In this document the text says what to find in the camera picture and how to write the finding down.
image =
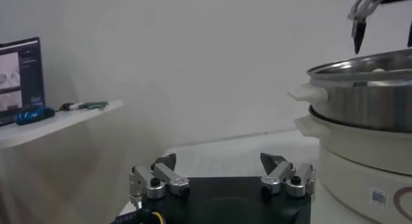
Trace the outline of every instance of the yellow wire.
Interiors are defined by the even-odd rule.
[[[159,212],[152,212],[152,214],[159,218],[160,224],[165,224],[165,223],[163,222],[163,217],[162,217],[162,215],[161,215]]]

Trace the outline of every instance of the blue mouse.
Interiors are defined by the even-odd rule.
[[[18,114],[13,117],[16,124],[23,126],[31,124],[50,117],[54,117],[55,110],[48,106],[28,106],[22,108]]]

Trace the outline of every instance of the white pot handle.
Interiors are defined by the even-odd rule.
[[[302,84],[300,87],[288,91],[288,94],[298,102],[305,101],[311,104],[317,104],[328,101],[328,92],[324,88],[311,84]]]
[[[298,130],[306,137],[320,138],[330,133],[330,130],[312,118],[311,115],[295,119]]]

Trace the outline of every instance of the monitor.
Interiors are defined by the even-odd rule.
[[[0,44],[0,117],[44,104],[40,38]]]

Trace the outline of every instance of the bolt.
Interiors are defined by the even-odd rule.
[[[267,186],[262,186],[260,192],[261,192],[262,197],[266,200],[269,200],[272,197],[272,192]]]
[[[182,197],[188,197],[188,195],[191,193],[191,189],[189,187],[184,187],[181,191],[180,191],[180,195]]]
[[[302,182],[302,180],[301,180],[301,178],[298,177],[298,176],[294,176],[294,177],[292,177],[292,178],[290,179],[290,183],[291,183],[292,185],[300,185],[301,182]]]
[[[150,186],[152,187],[157,187],[160,186],[160,179],[159,178],[151,178],[150,180]]]

